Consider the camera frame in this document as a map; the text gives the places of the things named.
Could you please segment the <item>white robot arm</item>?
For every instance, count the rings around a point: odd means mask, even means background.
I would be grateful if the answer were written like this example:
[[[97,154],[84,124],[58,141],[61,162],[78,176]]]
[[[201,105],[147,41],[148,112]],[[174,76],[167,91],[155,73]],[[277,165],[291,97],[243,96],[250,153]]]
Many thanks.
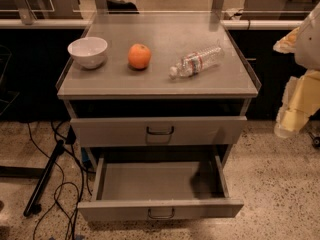
[[[290,138],[320,110],[320,4],[297,28],[278,40],[273,50],[292,53],[295,63],[305,69],[286,83],[274,126],[278,137]]]

